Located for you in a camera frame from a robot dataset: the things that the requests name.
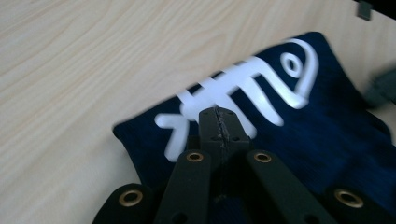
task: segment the screw hole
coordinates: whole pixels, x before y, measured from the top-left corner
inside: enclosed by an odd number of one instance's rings
[[[304,217],[304,221],[306,224],[319,224],[320,223],[319,219],[313,215],[306,215]]]
[[[259,152],[259,153],[256,153],[256,155],[254,155],[254,159],[256,161],[260,161],[260,162],[269,162],[269,161],[271,161],[272,158],[265,153]]]
[[[175,224],[183,224],[187,222],[187,216],[184,213],[176,213],[172,216],[172,222]]]
[[[340,203],[349,207],[361,208],[364,205],[361,197],[345,189],[337,189],[334,192],[334,196]]]
[[[143,199],[143,193],[137,189],[130,189],[123,192],[119,198],[119,203],[124,207],[132,207],[139,204]]]
[[[202,155],[201,153],[198,153],[198,152],[192,152],[189,155],[187,155],[188,161],[197,162],[197,161],[201,161],[203,159],[204,159],[204,155]]]

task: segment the navy blue fabric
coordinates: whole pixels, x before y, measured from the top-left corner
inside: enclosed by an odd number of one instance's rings
[[[311,45],[318,55],[318,75],[309,104],[294,109],[283,101],[263,77],[255,80],[284,120],[279,127],[258,112],[240,90],[231,97],[257,129],[255,148],[275,152],[290,170],[316,194],[329,186],[356,189],[391,214],[396,214],[396,147],[389,129],[366,111],[361,95],[348,80],[329,44],[320,33],[294,37]],[[266,61],[290,87],[296,78],[286,74],[280,55],[289,52],[304,64],[301,46],[284,43],[256,56]],[[141,115],[115,126],[113,132],[124,144],[142,184],[156,187],[171,174],[174,164],[163,155],[172,130],[159,128],[154,118],[160,113],[180,114],[175,96]],[[198,134],[195,121],[190,134]]]

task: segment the tabletop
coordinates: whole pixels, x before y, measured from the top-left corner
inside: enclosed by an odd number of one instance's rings
[[[396,61],[396,21],[349,0],[0,3],[0,222],[92,223],[138,183],[112,133],[228,65],[322,32],[359,91]],[[396,133],[395,105],[375,115]]]

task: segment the white graphic print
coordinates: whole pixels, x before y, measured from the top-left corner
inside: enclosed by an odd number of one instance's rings
[[[294,91],[280,79],[267,62],[258,57],[250,57],[238,65],[223,70],[217,77],[210,77],[199,82],[202,88],[194,94],[183,91],[177,95],[181,101],[181,115],[158,114],[155,118],[155,123],[159,127],[173,129],[165,149],[165,157],[169,161],[177,160],[187,142],[189,122],[198,122],[199,112],[215,105],[235,112],[245,132],[253,139],[256,136],[256,128],[231,98],[236,90],[243,91],[268,121],[277,126],[283,126],[283,119],[275,111],[265,92],[254,79],[255,77],[263,76],[285,103],[292,108],[301,109],[306,106],[318,72],[318,55],[303,40],[289,39],[286,42],[300,45],[304,49],[306,58],[303,66],[301,60],[294,54],[283,53],[280,56],[285,72],[291,77],[299,78]]]

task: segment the light wood surface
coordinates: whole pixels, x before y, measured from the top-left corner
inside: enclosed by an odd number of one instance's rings
[[[91,223],[138,182],[113,125],[282,39],[325,34],[362,91],[396,21],[349,0],[1,1],[0,223]],[[375,113],[396,132],[396,108]]]

